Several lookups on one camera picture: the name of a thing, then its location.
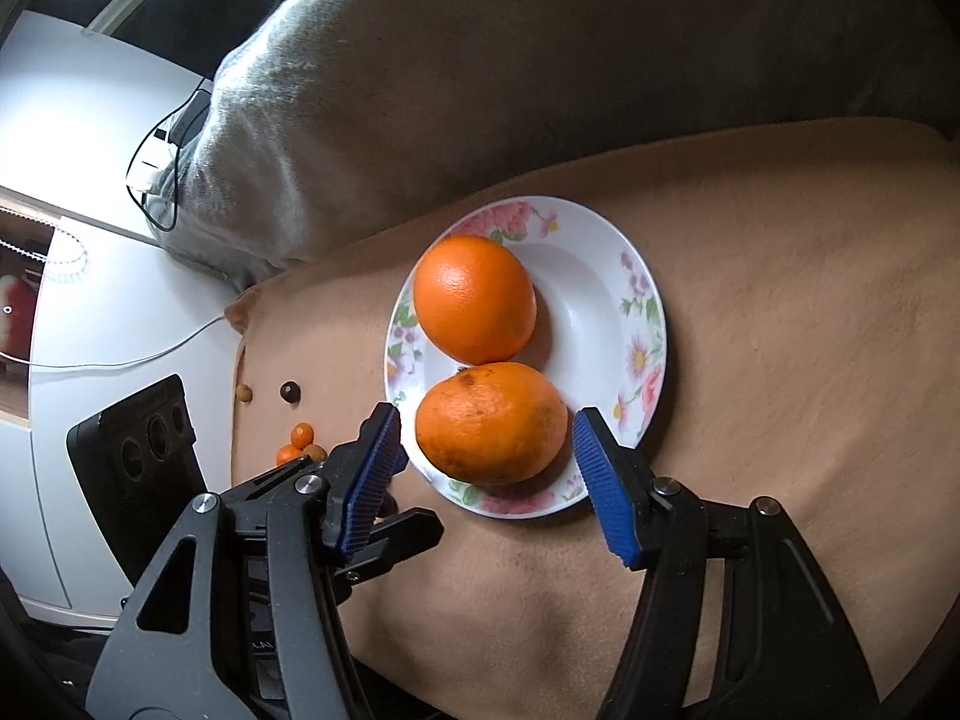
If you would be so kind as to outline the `mottled mandarin orange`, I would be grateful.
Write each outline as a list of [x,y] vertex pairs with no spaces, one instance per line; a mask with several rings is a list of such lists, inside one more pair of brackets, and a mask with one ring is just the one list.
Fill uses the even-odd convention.
[[544,374],[520,362],[466,367],[428,390],[415,440],[440,472],[477,486],[524,483],[563,449],[568,407]]

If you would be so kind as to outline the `brown longan fruit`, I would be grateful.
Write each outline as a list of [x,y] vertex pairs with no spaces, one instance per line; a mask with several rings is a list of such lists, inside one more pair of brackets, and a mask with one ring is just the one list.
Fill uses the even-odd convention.
[[327,452],[325,452],[320,445],[308,444],[302,449],[302,455],[309,457],[312,461],[324,461],[325,457],[327,457]]

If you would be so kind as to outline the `black power adapter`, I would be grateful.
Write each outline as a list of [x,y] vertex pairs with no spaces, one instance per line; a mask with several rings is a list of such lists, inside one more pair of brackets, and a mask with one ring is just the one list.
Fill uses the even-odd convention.
[[184,109],[176,114],[167,131],[167,141],[171,145],[187,145],[202,130],[212,102],[212,89],[210,83],[203,83],[195,89]]

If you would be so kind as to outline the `small kumquat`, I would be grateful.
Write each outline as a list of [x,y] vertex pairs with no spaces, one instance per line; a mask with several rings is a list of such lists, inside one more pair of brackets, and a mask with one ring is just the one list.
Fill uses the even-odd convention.
[[291,429],[290,442],[297,449],[306,449],[308,445],[314,442],[313,426],[311,426],[309,422],[298,422],[298,424]]
[[281,447],[281,449],[277,452],[277,456],[275,457],[275,465],[281,466],[285,465],[285,463],[288,463],[288,461],[298,460],[298,458],[301,457],[301,454],[302,450],[298,449],[296,445],[283,445],[283,447]]

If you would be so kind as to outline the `dark cherry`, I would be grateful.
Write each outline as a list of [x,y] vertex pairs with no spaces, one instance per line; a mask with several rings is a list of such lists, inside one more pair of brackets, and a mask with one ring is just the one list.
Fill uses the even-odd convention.
[[294,380],[283,382],[280,387],[280,397],[283,401],[286,401],[286,403],[291,403],[291,405],[299,403],[301,401],[301,387],[299,387],[299,383]]

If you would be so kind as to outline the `white floral ceramic plate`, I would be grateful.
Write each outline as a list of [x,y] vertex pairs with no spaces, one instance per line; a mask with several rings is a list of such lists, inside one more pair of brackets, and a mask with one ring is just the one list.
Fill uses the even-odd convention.
[[[661,294],[623,224],[569,200],[527,195],[490,203],[448,227],[512,250],[534,284],[537,328],[519,362],[542,372],[568,410],[596,406],[620,444],[640,444],[658,408],[669,333]],[[539,476],[511,489],[483,489],[434,468],[415,440],[415,411],[460,364],[421,330],[413,281],[398,293],[387,325],[382,380],[402,416],[402,445],[431,489],[460,509],[500,520],[546,517],[587,497],[569,450]]]

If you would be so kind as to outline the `large smooth orange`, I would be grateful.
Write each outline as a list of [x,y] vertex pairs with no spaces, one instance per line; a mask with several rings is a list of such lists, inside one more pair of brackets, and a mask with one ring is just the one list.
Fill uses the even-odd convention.
[[504,245],[480,236],[443,239],[421,257],[413,305],[428,340],[470,366],[521,353],[537,323],[524,265]]

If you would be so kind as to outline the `grey plush back cushion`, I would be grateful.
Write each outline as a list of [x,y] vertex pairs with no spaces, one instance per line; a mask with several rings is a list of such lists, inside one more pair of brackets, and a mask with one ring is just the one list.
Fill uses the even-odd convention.
[[828,117],[958,125],[958,0],[285,0],[149,208],[238,286],[509,177]]

